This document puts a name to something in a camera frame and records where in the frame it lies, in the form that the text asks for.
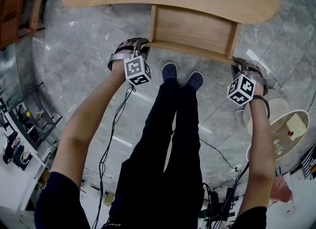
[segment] brown wooden furniture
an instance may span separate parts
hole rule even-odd
[[[44,29],[38,29],[41,3],[42,0],[34,0],[29,26],[20,28],[23,0],[0,0],[0,50],[17,42],[22,37]],[[19,35],[21,29],[24,29],[26,33]]]
[[[241,23],[260,23],[280,0],[62,0],[72,8],[113,3],[151,3],[148,46],[202,56],[234,65]]]

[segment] open drawer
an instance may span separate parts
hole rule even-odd
[[[240,23],[196,10],[153,5],[147,45],[235,65]]]

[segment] person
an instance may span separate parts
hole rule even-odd
[[[198,227],[204,189],[198,154],[196,93],[203,84],[203,75],[193,71],[186,85],[180,87],[177,65],[168,62],[162,68],[162,78],[163,84],[145,122],[142,137],[130,158],[122,163],[109,219],[102,228]],[[89,228],[79,201],[84,164],[103,114],[124,81],[123,61],[115,60],[111,74],[84,100],[67,123],[50,177],[36,205],[38,229]],[[263,95],[261,84],[256,84],[255,94]],[[253,228],[254,223],[256,228],[266,227],[275,173],[275,152],[265,104],[262,100],[253,100],[250,108],[253,135],[249,180],[234,229]],[[171,155],[164,171],[176,113]]]

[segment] shirt sleeve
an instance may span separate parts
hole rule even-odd
[[[72,180],[51,172],[35,207],[36,228],[90,228],[79,195],[80,191]]]
[[[265,229],[267,226],[267,208],[260,206],[242,213],[232,229]]]

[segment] person's right arm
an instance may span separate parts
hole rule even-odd
[[[256,85],[255,95],[263,95],[262,85]],[[273,137],[265,103],[260,99],[252,100],[250,109],[253,130],[249,179],[238,216],[254,207],[268,207],[276,170]]]

